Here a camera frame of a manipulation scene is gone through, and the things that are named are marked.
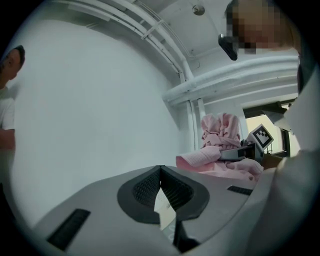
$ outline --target white sleeve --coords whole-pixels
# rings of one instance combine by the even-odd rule
[[[13,99],[8,101],[8,104],[5,108],[2,129],[11,130],[15,128],[15,102]]]

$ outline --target white pipe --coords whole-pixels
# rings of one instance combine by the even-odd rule
[[[276,56],[276,57],[263,57],[257,59],[245,60],[240,63],[227,65],[224,67],[217,68],[209,71],[202,75],[195,77],[192,80],[188,80],[170,90],[168,90],[163,96],[164,101],[171,101],[178,98],[180,95],[203,85],[212,78],[218,80],[223,77],[233,75],[235,73],[244,72],[250,69],[255,69],[257,66],[262,65],[264,68],[267,65],[274,67],[276,64],[293,64],[297,65],[298,57],[296,56]]]
[[[151,8],[149,8],[146,4],[144,4],[143,2],[136,0],[134,2],[136,5],[142,7],[142,9],[145,9],[147,12],[149,12],[150,14],[152,14],[155,18],[157,18],[159,21],[162,21],[162,25],[175,37],[175,39],[178,41],[178,43],[181,45],[181,47],[183,48],[185,54],[189,57],[189,58],[195,58],[195,56],[191,55],[187,48],[185,47],[184,43],[180,40],[180,38],[177,36],[177,34],[172,30],[172,28]]]
[[[186,103],[186,112],[188,116],[188,127],[189,127],[189,137],[190,137],[190,150],[194,151],[195,148],[195,131],[194,131],[194,121],[193,121],[193,115],[191,110],[191,104],[190,101],[187,101]]]
[[[197,126],[197,118],[196,118],[196,110],[193,101],[190,101],[191,112],[192,112],[192,121],[193,121],[193,133],[194,133],[194,148],[195,150],[199,149],[198,144],[198,126]]]
[[[117,8],[114,8],[106,3],[103,3],[103,2],[100,2],[98,0],[77,0],[77,2],[73,2],[73,1],[68,1],[68,0],[53,0],[52,2],[55,2],[55,3],[63,3],[63,4],[69,4],[69,5],[75,5],[75,6],[81,6],[83,8],[87,8],[87,9],[91,9],[91,10],[94,10],[95,12],[97,13],[100,13],[100,14],[104,14],[105,16],[109,17],[110,19],[113,19],[119,23],[121,23],[122,25],[126,26],[127,28],[130,28],[132,30],[131,27],[128,26],[128,24],[126,22],[129,23],[129,25],[132,25],[134,27],[134,32],[137,32],[136,30],[140,31],[142,33],[142,35],[140,35],[140,37],[143,36],[143,34],[145,34],[147,32],[147,29],[142,26],[141,24],[139,24],[137,21],[135,21],[133,18],[130,18],[128,15],[126,15],[125,13],[123,13],[122,11],[118,10]],[[82,2],[82,3],[85,3],[85,4],[89,4],[89,5],[92,5],[92,6],[96,6],[98,8],[101,8],[109,13],[112,13],[116,16],[118,16],[119,18],[123,19],[124,21],[126,22],[120,22],[119,19],[115,19],[115,18],[112,18],[113,16],[110,15],[110,14],[107,14],[103,11],[100,11],[98,9],[95,9],[91,6],[88,6],[88,5],[85,5],[85,4],[81,4],[81,3],[78,3],[78,2]],[[170,65],[174,68],[174,70],[176,71],[177,74],[180,74],[181,72],[183,72],[182,68],[180,67],[180,65],[177,63],[177,61],[175,60],[175,58],[171,55],[171,53],[165,48],[165,46],[158,40],[156,39],[152,34],[149,34],[148,35],[148,40],[146,38],[146,41],[150,42],[152,41],[152,46],[154,47],[154,45],[156,45],[156,47],[162,52],[162,56],[165,55],[166,59],[169,59],[170,60]]]
[[[152,26],[147,32],[145,32],[145,34],[143,35],[143,37],[141,38],[142,40],[144,40],[147,36],[149,36],[160,24],[162,23],[162,21],[158,21],[154,26]]]
[[[199,107],[200,120],[202,120],[202,118],[204,118],[204,116],[206,115],[205,104],[202,98],[198,99],[198,107]]]
[[[183,72],[180,73],[180,82],[181,84],[186,81],[185,74]]]
[[[138,16],[140,16],[143,20],[145,20],[147,23],[149,23],[152,27],[157,23],[157,21],[150,16],[148,13],[146,13],[144,10],[142,10],[140,7],[127,2],[126,0],[112,0],[113,2],[129,9],[130,11],[134,12]],[[183,55],[183,53],[180,51],[179,47],[176,45],[175,41],[170,37],[170,35],[167,33],[167,31],[160,25],[156,28],[156,31],[165,39],[167,44],[176,52],[176,54],[179,56],[180,60],[183,63],[184,67],[184,74],[187,80],[193,79],[194,75],[191,72],[191,69],[189,67],[189,64],[187,62],[186,57]]]
[[[289,78],[290,80],[292,78],[297,80],[297,65],[294,64],[287,67],[275,66],[269,68],[269,70],[257,68],[243,72],[242,74],[237,73],[233,76],[227,76],[222,79],[208,82],[203,86],[185,92],[182,95],[179,95],[177,98],[169,100],[168,102],[171,106],[174,106],[188,100],[196,100],[208,96],[213,97],[217,93],[227,91],[230,92],[231,89],[241,90],[253,88],[263,84],[274,83],[274,81],[277,82],[277,80],[287,80]]]
[[[291,83],[291,84],[289,84],[289,83],[282,84],[282,85],[277,84],[276,86],[262,88],[258,91],[257,90],[249,91],[249,92],[244,92],[244,93],[240,93],[237,95],[231,95],[229,97],[222,97],[222,98],[218,98],[218,99],[213,99],[213,100],[210,100],[209,102],[206,102],[205,105],[210,105],[213,103],[218,103],[218,102],[222,102],[222,101],[226,101],[226,100],[233,100],[233,99],[237,99],[237,98],[248,96],[248,95],[254,95],[256,93],[267,93],[268,91],[274,91],[274,90],[278,90],[279,95],[289,95],[289,94],[297,94],[298,95],[297,83],[295,82],[295,83]]]

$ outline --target white t-shirt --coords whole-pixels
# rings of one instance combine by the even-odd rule
[[[3,130],[15,128],[15,101],[9,97],[6,87],[0,90],[0,128]]]

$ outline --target pink cloth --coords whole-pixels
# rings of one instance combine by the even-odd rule
[[[218,161],[220,151],[240,147],[239,120],[233,114],[220,114],[218,119],[207,114],[201,120],[202,148],[176,157],[180,169],[202,174],[257,181],[264,168],[255,160]]]

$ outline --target black slot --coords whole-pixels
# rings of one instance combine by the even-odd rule
[[[173,245],[181,252],[185,253],[198,245],[200,243],[192,238],[189,238],[186,234],[185,228],[181,221],[176,221]]]
[[[53,232],[47,241],[53,246],[64,251],[75,238],[82,225],[90,215],[83,209],[76,209],[69,217]]]
[[[253,191],[252,189],[243,188],[243,187],[239,187],[239,186],[230,186],[230,187],[228,187],[228,190],[230,190],[232,192],[244,194],[247,196],[250,196]]]

